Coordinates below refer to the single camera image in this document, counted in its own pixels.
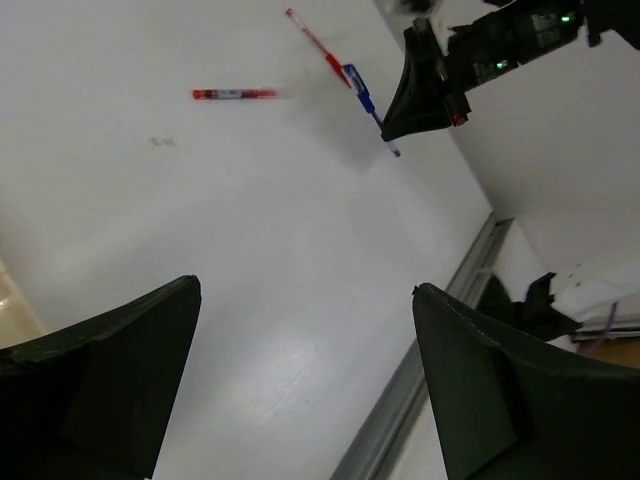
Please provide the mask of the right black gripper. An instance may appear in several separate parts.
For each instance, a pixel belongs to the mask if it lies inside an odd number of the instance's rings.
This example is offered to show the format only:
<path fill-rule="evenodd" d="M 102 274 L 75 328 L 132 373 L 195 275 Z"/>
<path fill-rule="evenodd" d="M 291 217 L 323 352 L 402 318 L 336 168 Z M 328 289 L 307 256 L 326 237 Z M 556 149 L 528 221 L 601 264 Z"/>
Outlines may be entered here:
<path fill-rule="evenodd" d="M 463 125 L 470 113 L 466 92 L 574 42 L 581 29 L 591 47 L 612 30 L 638 48 L 639 3 L 502 1 L 472 23 L 451 27 L 446 56 L 431 22 L 415 20 L 403 32 L 404 66 L 382 139 Z"/>

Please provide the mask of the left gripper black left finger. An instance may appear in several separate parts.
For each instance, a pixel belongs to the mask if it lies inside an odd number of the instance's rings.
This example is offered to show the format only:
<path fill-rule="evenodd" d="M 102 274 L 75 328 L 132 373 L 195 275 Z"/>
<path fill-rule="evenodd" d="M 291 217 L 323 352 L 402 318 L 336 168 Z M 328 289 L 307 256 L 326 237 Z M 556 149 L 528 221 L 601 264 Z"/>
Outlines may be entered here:
<path fill-rule="evenodd" d="M 149 479 L 196 330 L 193 275 L 1 351 L 4 479 Z"/>

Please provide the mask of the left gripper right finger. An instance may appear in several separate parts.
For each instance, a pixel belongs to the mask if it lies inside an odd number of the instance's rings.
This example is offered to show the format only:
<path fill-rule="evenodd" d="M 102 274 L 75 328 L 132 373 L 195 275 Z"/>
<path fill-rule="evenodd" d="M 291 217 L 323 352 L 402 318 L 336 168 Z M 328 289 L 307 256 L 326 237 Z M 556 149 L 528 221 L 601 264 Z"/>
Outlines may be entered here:
<path fill-rule="evenodd" d="M 431 284 L 413 316 L 451 479 L 635 479 L 639 373 L 571 353 Z"/>

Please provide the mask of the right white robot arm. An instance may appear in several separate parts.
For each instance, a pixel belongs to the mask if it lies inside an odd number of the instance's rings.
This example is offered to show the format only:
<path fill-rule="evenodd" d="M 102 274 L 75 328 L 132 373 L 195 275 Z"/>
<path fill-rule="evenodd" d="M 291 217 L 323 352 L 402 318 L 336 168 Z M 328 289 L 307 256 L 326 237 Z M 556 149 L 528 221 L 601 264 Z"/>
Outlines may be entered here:
<path fill-rule="evenodd" d="M 440 41 L 434 15 L 438 1 L 379 1 L 387 23 L 408 17 L 397 36 L 404 50 L 401 78 L 383 120 L 385 141 L 457 128 L 471 112 L 467 94 L 577 40 L 590 47 L 616 32 L 639 46 L 636 1 L 495 1 L 493 11 L 470 24 L 452 26 Z M 524 301 L 513 304 L 517 326 L 544 341 L 568 335 L 594 310 L 617 309 L 639 291 L 639 249 L 618 249 L 534 281 Z"/>

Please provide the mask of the blue ballpoint pen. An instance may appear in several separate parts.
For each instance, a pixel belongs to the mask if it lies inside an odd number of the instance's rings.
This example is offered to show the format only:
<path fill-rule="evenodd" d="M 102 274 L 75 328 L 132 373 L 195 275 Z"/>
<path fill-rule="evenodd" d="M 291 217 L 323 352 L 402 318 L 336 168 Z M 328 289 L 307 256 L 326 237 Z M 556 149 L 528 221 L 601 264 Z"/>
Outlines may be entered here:
<path fill-rule="evenodd" d="M 363 78 L 359 74 L 354 64 L 344 64 L 342 66 L 342 71 L 351 85 L 351 87 L 355 90 L 356 96 L 362 105 L 363 109 L 366 113 L 374 120 L 379 130 L 383 129 L 383 122 L 380 116 L 376 111 L 376 107 L 372 100 L 369 89 L 364 82 Z"/>

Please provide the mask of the red ballpoint pen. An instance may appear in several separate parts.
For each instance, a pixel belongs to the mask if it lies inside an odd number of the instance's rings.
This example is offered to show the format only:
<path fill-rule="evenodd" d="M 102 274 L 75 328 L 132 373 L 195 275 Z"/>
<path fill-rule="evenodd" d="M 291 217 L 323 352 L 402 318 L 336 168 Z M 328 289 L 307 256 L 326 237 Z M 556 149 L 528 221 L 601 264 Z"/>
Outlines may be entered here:
<path fill-rule="evenodd" d="M 329 64 L 337 77 L 351 89 L 351 85 L 342 70 L 342 65 L 336 57 L 323 45 L 323 43 L 313 34 L 309 27 L 302 21 L 292 8 L 285 10 L 285 15 L 293 22 L 296 28 L 314 45 L 320 52 L 324 60 Z"/>

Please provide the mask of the red gel pen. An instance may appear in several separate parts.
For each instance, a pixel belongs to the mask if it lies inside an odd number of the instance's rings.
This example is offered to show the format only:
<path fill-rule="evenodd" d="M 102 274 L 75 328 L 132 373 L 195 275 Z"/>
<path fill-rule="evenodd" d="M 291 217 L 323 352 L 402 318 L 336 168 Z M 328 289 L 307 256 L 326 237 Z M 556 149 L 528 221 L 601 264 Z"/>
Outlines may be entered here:
<path fill-rule="evenodd" d="M 194 89 L 191 92 L 192 98 L 200 100 L 262 100 L 283 98 L 284 94 L 276 89 Z"/>

